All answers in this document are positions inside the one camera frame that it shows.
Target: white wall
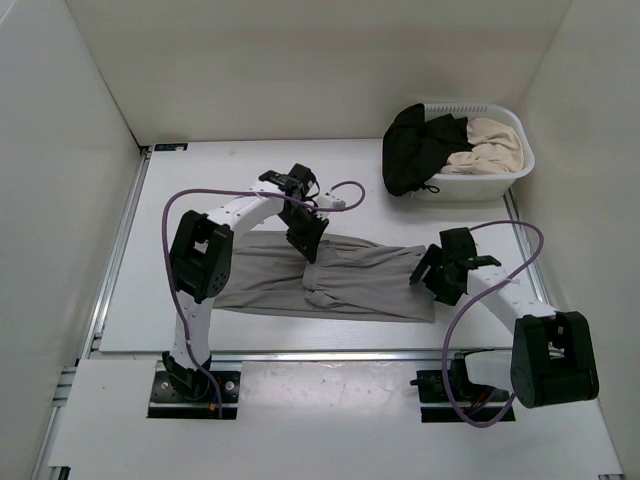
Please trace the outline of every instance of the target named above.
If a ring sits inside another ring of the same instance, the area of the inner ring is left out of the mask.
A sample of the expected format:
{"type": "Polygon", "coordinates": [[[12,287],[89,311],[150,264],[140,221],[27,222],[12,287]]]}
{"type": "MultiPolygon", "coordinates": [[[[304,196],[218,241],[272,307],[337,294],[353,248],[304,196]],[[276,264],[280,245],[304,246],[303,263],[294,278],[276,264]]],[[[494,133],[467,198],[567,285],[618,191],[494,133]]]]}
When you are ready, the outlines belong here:
{"type": "Polygon", "coordinates": [[[640,478],[640,2],[575,0],[519,114],[537,160],[519,204],[548,238],[556,303],[589,319],[605,418],[640,478]]]}
{"type": "Polygon", "coordinates": [[[570,0],[67,0],[141,144],[380,137],[423,101],[515,106],[570,0]]]}
{"type": "Polygon", "coordinates": [[[138,159],[64,2],[17,0],[0,21],[2,479],[29,477],[138,159]]]}

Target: beige towel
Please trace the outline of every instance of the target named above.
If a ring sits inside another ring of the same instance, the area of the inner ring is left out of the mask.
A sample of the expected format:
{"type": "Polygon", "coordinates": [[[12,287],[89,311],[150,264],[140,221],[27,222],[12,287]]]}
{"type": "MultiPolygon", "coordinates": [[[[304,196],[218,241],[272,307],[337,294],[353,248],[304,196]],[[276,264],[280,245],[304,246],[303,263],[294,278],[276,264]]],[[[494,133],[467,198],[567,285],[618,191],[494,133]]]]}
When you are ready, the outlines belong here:
{"type": "Polygon", "coordinates": [[[486,175],[522,170],[522,143],[513,128],[490,118],[476,118],[467,123],[467,137],[475,147],[449,155],[440,173],[486,175]]]}

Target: black cloth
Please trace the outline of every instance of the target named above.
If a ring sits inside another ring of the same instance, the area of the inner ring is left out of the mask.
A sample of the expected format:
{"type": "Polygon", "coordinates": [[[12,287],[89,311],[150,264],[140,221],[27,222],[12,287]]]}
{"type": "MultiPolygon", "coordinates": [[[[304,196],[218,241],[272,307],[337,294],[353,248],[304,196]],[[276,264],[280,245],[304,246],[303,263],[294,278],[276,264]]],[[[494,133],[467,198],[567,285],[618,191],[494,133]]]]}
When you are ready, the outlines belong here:
{"type": "Polygon", "coordinates": [[[470,152],[467,118],[447,114],[424,121],[418,103],[398,114],[382,141],[382,177],[387,191],[399,197],[424,188],[447,164],[449,155],[470,152]]]}

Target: laundry basket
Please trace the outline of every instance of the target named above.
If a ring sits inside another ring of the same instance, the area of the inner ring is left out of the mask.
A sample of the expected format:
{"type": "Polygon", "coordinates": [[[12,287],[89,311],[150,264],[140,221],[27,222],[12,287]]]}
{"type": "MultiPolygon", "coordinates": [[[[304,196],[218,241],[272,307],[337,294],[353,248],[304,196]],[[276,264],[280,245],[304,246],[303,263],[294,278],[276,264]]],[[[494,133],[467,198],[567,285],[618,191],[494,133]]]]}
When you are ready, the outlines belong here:
{"type": "Polygon", "coordinates": [[[425,120],[447,113],[454,117],[491,118],[510,126],[520,137],[524,152],[524,167],[517,173],[490,175],[444,175],[437,173],[426,184],[426,190],[418,190],[414,198],[432,202],[460,202],[495,200],[509,189],[518,178],[527,175],[536,163],[531,146],[520,119],[511,110],[490,103],[425,103],[425,120]]]}

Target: gray cloth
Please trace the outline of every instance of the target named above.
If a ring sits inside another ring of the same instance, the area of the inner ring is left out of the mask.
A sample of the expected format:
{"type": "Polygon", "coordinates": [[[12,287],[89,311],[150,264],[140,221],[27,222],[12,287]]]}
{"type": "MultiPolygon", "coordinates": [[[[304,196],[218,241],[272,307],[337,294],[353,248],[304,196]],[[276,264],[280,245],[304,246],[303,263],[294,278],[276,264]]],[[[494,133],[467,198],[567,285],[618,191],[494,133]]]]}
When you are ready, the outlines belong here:
{"type": "Polygon", "coordinates": [[[433,295],[409,276],[424,246],[385,247],[324,235],[311,265],[284,232],[249,232],[233,249],[214,308],[287,317],[433,322],[433,295]]]}

